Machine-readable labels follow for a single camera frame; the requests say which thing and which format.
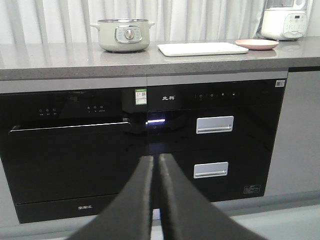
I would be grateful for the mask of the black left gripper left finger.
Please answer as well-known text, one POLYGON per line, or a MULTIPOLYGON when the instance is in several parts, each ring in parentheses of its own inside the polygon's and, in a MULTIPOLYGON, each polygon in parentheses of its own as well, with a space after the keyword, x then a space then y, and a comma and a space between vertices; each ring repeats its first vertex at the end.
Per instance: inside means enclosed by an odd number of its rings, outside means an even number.
POLYGON ((114 200, 69 240, 149 240, 154 158, 142 156, 114 200))

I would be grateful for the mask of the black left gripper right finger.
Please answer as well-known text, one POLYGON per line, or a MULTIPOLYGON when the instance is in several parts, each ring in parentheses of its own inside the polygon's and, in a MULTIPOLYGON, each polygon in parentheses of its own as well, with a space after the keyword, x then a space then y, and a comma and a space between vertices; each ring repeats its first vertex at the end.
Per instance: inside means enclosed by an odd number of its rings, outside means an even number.
POLYGON ((160 213, 166 240, 262 240, 213 206, 187 179, 174 157, 159 155, 160 213))

